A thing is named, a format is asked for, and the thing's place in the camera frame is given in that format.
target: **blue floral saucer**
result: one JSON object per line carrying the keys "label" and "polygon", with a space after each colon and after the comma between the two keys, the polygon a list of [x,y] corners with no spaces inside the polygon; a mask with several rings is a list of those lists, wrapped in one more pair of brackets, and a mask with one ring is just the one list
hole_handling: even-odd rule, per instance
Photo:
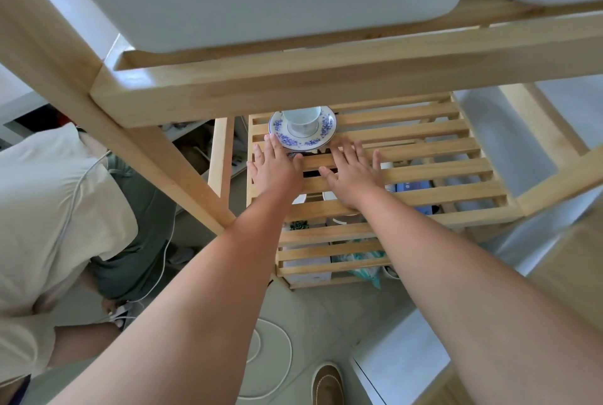
{"label": "blue floral saucer", "polygon": [[337,118],[328,106],[320,107],[318,127],[309,137],[299,138],[291,134],[282,111],[275,112],[268,122],[268,131],[275,134],[286,149],[292,151],[310,151],[326,145],[337,128]]}

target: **beige shirt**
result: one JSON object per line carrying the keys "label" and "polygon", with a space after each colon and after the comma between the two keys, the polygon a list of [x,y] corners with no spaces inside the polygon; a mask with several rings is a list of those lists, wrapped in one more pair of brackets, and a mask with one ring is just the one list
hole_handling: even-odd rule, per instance
{"label": "beige shirt", "polygon": [[130,205],[98,163],[57,241],[78,180],[97,159],[71,123],[0,152],[0,385],[48,364],[54,327],[34,305],[52,307],[90,258],[115,256],[138,233]]}

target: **wooden frame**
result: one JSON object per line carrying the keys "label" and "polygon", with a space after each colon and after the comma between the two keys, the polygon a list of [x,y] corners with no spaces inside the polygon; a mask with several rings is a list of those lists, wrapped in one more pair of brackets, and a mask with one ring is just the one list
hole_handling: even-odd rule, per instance
{"label": "wooden frame", "polygon": [[[423,165],[387,170],[386,179],[428,179],[438,182],[437,187],[397,196],[413,205],[444,204],[447,212],[433,218],[450,228],[471,228],[470,234],[478,240],[603,181],[603,148],[588,151],[534,85],[517,85],[603,73],[603,16],[586,13],[602,9],[603,2],[541,7],[512,0],[461,0],[449,14],[424,23],[167,55],[134,50],[118,38],[102,61],[48,0],[0,0],[0,63],[215,233],[235,219],[228,209],[233,118],[249,114],[251,147],[267,130],[263,112],[328,104],[342,113],[343,128],[377,126],[345,133],[363,139],[369,149],[379,146],[387,160],[421,158]],[[456,31],[425,33],[442,30]],[[405,37],[384,38],[389,36]],[[505,85],[503,91],[560,168],[559,174],[517,199],[482,153],[457,103],[449,100],[454,89],[490,85]],[[387,114],[350,112],[419,102],[431,103]],[[206,183],[156,125],[208,117],[218,119]],[[447,120],[435,122],[439,117]],[[392,118],[421,122],[386,125]],[[457,138],[424,140],[449,134]],[[469,159],[433,161],[450,154],[467,154]],[[333,166],[329,155],[305,159],[305,170],[320,165]],[[443,184],[447,177],[466,174],[481,180],[456,187]],[[251,203],[255,192],[249,179],[248,187]],[[325,188],[319,178],[305,181],[307,192]],[[457,211],[454,205],[481,198],[494,198],[497,203],[473,211]],[[292,207],[288,219],[350,213],[338,201],[302,205]],[[357,251],[379,246],[367,224],[284,232],[280,244],[349,239],[368,240],[329,248]],[[281,263],[300,254],[325,255],[327,251],[321,248],[279,251],[276,274],[300,272],[286,270]],[[368,260],[364,265],[387,261]],[[349,264],[338,263],[326,269],[346,268]],[[283,277],[277,279],[288,286]],[[329,284],[351,281],[343,277]]]}

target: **teacup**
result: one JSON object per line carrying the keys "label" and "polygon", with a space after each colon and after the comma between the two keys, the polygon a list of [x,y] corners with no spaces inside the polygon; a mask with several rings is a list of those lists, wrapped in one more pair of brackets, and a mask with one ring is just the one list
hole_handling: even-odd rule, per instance
{"label": "teacup", "polygon": [[283,111],[290,134],[298,138],[306,138],[315,134],[318,130],[320,111],[319,106]]}

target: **green pants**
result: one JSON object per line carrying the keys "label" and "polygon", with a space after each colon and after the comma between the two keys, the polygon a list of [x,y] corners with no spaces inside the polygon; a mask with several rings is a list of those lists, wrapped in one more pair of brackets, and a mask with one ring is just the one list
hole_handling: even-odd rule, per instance
{"label": "green pants", "polygon": [[[130,204],[138,234],[122,252],[104,261],[93,257],[90,271],[98,290],[112,300],[137,300],[143,297],[161,276],[163,251],[169,245],[176,203],[114,154],[109,155],[109,173]],[[153,289],[158,294],[176,274],[166,267],[161,282]]]}

